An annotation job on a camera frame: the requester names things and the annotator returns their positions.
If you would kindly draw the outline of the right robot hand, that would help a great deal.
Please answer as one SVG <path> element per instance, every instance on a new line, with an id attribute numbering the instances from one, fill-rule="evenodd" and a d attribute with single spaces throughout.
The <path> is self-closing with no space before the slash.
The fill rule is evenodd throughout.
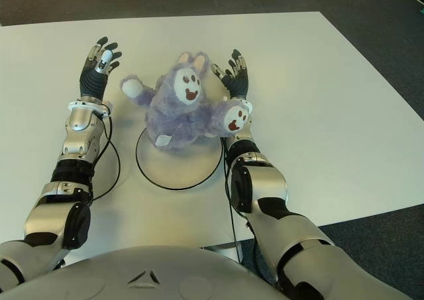
<path id="1" fill-rule="evenodd" d="M 231 98 L 246 99 L 248 70 L 244 57 L 237 49 L 231 54 L 229 66 L 229 70 L 223 71 L 217 64 L 211 64 L 211 70 L 227 89 Z"/>

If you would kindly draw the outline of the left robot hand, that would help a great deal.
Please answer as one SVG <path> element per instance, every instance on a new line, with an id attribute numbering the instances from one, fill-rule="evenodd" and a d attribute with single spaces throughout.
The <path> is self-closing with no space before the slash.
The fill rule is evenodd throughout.
<path id="1" fill-rule="evenodd" d="M 106 36 L 91 47 L 79 77 L 81 98 L 92 98 L 96 103 L 102 103 L 109 75 L 120 65 L 122 52 L 117 48 L 118 44 L 109 43 Z"/>

